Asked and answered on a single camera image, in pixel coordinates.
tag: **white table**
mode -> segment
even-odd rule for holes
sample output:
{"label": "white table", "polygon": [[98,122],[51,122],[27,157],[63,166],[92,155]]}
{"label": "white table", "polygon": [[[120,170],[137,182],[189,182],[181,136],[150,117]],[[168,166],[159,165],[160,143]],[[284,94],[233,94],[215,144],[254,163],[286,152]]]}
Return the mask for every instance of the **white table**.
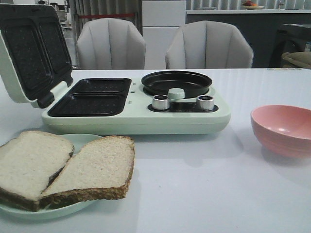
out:
{"label": "white table", "polygon": [[[144,76],[150,70],[74,71],[85,77]],[[311,159],[283,158],[256,140],[250,112],[264,104],[311,108],[311,70],[194,70],[232,108],[211,135],[134,135],[136,166],[127,197],[101,200],[57,219],[0,212],[0,233],[310,233]],[[0,145],[43,130],[41,112],[10,100],[0,82]]]}

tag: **cabinet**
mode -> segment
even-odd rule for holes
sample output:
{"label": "cabinet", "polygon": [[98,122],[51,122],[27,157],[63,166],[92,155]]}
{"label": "cabinet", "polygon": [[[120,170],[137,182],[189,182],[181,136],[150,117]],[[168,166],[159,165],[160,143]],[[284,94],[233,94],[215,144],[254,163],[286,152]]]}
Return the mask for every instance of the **cabinet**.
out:
{"label": "cabinet", "polygon": [[179,26],[186,21],[186,1],[143,1],[142,35],[145,69],[165,69],[165,53]]}

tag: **open lid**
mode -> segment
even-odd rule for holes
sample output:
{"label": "open lid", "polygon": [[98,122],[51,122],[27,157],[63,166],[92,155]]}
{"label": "open lid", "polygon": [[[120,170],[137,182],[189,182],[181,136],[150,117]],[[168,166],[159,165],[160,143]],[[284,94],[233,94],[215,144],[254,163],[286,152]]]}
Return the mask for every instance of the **open lid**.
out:
{"label": "open lid", "polygon": [[55,9],[0,4],[0,75],[15,102],[54,101],[51,89],[70,86],[72,63]]}

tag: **sandwich maker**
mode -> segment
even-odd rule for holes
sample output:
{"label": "sandwich maker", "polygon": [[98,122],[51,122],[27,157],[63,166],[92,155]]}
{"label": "sandwich maker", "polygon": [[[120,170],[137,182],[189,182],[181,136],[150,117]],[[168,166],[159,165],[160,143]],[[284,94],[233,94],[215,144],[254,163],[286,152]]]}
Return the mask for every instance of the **sandwich maker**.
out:
{"label": "sandwich maker", "polygon": [[11,99],[45,108],[44,124],[60,133],[202,134],[219,132],[230,120],[212,80],[199,73],[165,70],[74,82],[52,6],[0,4],[0,54]]}

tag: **fruit bowl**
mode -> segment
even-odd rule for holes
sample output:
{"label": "fruit bowl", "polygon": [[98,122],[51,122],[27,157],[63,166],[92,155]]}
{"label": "fruit bowl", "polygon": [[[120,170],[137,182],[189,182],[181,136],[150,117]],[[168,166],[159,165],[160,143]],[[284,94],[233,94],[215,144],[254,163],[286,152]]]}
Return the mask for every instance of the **fruit bowl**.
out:
{"label": "fruit bowl", "polygon": [[311,157],[311,110],[265,105],[251,113],[253,132],[267,149],[294,158]]}

